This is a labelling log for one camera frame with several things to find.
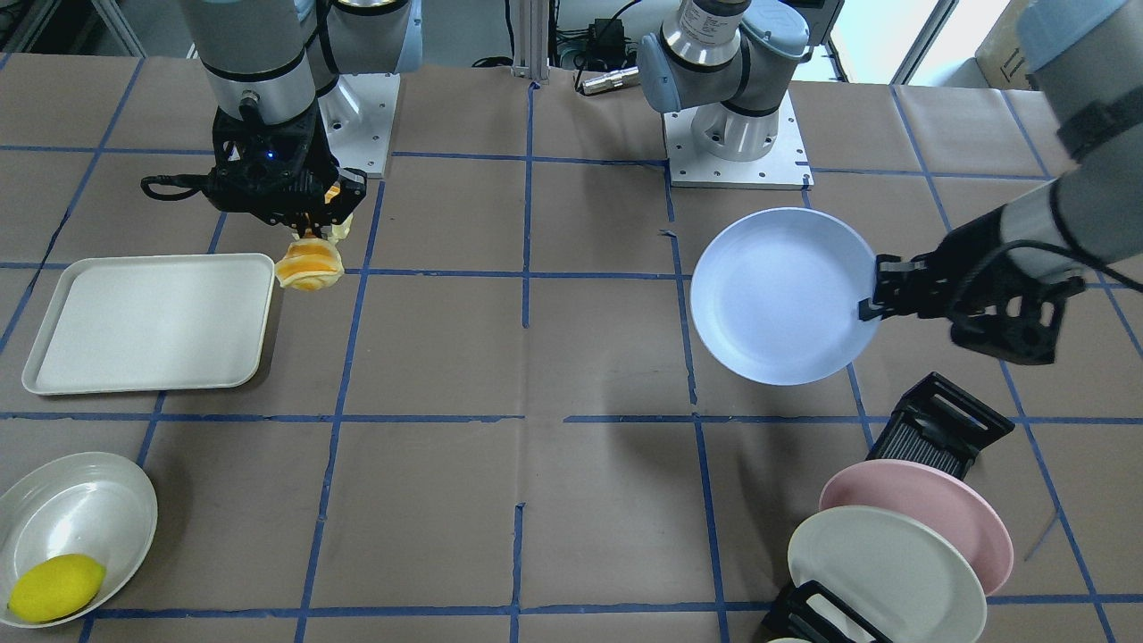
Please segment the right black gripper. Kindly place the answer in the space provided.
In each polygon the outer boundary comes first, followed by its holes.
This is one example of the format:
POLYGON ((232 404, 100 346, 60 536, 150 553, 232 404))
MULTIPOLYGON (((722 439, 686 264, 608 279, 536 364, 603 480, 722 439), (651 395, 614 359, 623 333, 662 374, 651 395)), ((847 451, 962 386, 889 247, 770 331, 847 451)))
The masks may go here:
POLYGON ((355 207, 367 195, 367 176, 339 167, 317 103, 274 124, 248 123, 217 110, 211 140, 215 166, 201 192, 217 209, 285 225, 298 240, 339 243, 347 238, 355 207))

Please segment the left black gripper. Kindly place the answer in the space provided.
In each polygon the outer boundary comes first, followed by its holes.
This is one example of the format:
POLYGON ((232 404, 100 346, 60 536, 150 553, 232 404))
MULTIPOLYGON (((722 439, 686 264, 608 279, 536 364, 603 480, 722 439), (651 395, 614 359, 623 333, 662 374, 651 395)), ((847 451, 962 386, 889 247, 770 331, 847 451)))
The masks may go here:
POLYGON ((893 316, 948 318, 959 347, 1020 365, 1054 363, 1066 300, 1084 290, 1079 276, 1044 281, 1017 264, 1086 259, 1063 243, 1004 238, 1004 212, 988 212, 956 228, 929 254, 906 262, 878 254, 873 291, 857 304, 862 322, 893 316))

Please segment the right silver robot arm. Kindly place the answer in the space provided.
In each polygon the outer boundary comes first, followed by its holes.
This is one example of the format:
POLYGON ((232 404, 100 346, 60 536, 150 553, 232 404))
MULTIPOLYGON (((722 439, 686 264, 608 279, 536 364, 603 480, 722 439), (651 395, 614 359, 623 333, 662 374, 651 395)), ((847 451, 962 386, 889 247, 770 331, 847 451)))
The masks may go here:
POLYGON ((147 178, 299 238, 337 238, 387 170, 397 94, 423 61, 418 1, 183 1, 217 101, 213 167, 147 178))

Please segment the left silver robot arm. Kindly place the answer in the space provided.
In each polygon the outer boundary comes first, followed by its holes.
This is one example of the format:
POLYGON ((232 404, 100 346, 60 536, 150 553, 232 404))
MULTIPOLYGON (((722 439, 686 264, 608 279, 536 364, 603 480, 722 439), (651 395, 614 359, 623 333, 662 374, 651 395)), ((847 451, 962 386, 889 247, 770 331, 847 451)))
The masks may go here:
POLYGON ((890 318, 956 346, 1055 359, 1089 270, 1140 256, 1140 1, 1033 1, 1038 91, 796 85, 812 29, 780 1, 682 1, 638 46, 645 99, 717 171, 754 170, 799 124, 796 203, 697 254, 692 330, 751 381, 849 365, 890 318))

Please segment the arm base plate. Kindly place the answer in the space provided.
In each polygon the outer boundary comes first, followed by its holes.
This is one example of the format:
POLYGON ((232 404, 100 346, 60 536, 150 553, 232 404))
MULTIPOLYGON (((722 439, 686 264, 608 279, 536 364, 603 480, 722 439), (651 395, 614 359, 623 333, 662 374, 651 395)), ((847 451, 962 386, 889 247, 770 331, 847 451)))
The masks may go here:
POLYGON ((339 166, 383 179, 403 78, 395 73, 339 77, 318 97, 331 154, 339 166))
POLYGON ((663 115, 671 184, 679 188, 810 188, 812 164, 789 93, 764 116, 724 104, 663 115))

